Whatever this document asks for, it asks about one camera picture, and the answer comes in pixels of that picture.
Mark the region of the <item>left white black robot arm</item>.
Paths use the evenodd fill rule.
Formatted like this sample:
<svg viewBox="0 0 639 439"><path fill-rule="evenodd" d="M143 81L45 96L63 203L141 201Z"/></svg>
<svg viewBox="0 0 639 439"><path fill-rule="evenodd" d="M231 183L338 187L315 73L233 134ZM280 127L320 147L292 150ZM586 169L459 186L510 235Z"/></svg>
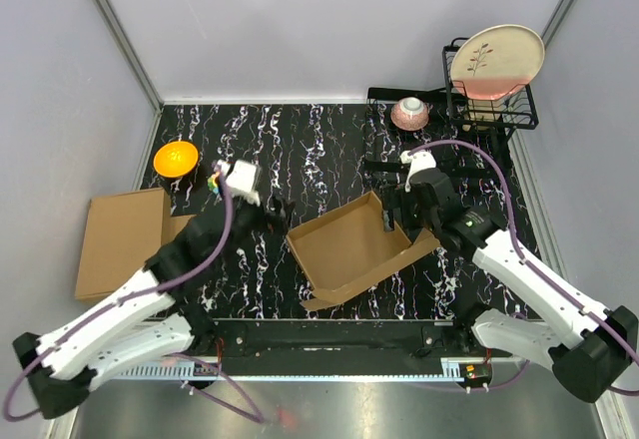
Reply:
<svg viewBox="0 0 639 439"><path fill-rule="evenodd" d="M201 287L253 233L285 235L295 206L282 198L254 205L235 198L183 219L183 227L110 296L44 335L13 342L36 402L58 418L120 373L161 356L208 353L211 319L196 304Z"/></svg>

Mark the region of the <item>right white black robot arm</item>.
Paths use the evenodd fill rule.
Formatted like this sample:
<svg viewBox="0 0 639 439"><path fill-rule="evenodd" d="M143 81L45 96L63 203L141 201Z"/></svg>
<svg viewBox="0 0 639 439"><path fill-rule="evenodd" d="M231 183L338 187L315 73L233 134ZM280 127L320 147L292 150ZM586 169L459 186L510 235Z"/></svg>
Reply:
<svg viewBox="0 0 639 439"><path fill-rule="evenodd" d="M505 219L486 207L467 207L439 169L412 174L380 190L385 229L426 228L440 245L500 280L541 322L476 306L453 330L465 355L498 349L550 370L574 397L596 402L637 359L638 318L625 306L610 309L575 287L530 253Z"/></svg>

